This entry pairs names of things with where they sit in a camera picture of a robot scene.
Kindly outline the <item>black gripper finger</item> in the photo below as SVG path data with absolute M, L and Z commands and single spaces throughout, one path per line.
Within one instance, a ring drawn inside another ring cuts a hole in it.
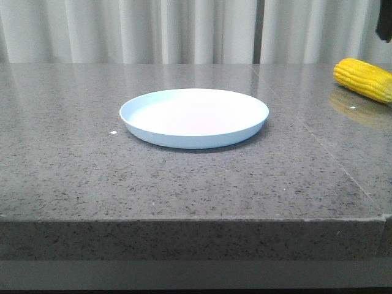
M 392 26 L 392 2 L 391 0 L 381 0 L 379 18 L 376 26 L 376 34 L 387 43 L 391 42 Z

